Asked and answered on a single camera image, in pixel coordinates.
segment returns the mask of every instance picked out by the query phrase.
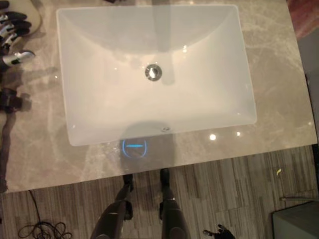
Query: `metal part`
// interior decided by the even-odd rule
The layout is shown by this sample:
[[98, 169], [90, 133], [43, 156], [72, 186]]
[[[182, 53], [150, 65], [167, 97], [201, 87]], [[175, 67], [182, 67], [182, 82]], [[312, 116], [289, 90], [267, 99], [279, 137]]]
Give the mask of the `metal part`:
[[22, 50], [11, 55], [2, 56], [2, 60], [7, 66], [10, 67], [30, 60], [33, 57], [35, 57], [35, 54], [32, 51]]
[[150, 81], [158, 81], [161, 78], [161, 68], [156, 64], [150, 64], [145, 69], [145, 75]]

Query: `floor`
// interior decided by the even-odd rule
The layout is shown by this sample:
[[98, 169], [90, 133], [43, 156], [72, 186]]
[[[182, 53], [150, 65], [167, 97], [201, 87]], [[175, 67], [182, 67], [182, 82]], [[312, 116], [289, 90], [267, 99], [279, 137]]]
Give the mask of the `floor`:
[[[282, 196], [318, 196], [311, 146], [172, 168], [171, 186], [186, 217], [191, 238], [203, 229], [227, 226], [237, 239], [272, 238], [271, 212], [303, 202]], [[159, 171], [134, 175], [134, 218], [124, 239], [161, 238]], [[41, 217], [63, 221], [75, 239], [87, 239], [102, 211], [122, 186], [121, 177], [34, 190]], [[36, 223], [27, 192], [1, 195], [5, 239]]]

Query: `undermount sink basin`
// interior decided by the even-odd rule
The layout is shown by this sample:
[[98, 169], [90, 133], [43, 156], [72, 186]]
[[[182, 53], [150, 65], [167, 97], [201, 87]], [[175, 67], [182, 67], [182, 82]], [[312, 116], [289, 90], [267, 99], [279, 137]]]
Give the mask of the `undermount sink basin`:
[[57, 21], [72, 145], [256, 121], [236, 6], [64, 8]]

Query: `sink drain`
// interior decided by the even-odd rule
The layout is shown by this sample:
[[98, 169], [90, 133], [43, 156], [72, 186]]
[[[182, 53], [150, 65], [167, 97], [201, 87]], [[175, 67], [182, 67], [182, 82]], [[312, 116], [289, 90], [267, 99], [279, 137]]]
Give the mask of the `sink drain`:
[[161, 77], [161, 68], [156, 64], [150, 64], [145, 69], [145, 75], [150, 81], [158, 81]]

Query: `bathroom counter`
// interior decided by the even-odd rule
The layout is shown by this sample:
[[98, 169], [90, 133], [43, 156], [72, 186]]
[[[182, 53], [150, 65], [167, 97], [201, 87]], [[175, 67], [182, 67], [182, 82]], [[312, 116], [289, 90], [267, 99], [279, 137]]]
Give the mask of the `bathroom counter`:
[[[171, 0], [173, 4], [228, 3], [239, 8], [257, 109], [252, 125], [152, 137], [145, 157], [130, 159], [120, 141], [73, 147], [66, 130], [55, 12], [111, 5], [101, 0], [37, 0], [42, 26], [20, 42], [36, 58], [9, 70], [3, 85], [30, 95], [11, 131], [8, 191], [57, 186], [127, 173], [310, 145], [317, 142], [307, 84], [285, 0]], [[117, 2], [133, 5], [134, 0]], [[151, 4], [141, 0], [138, 4]]]

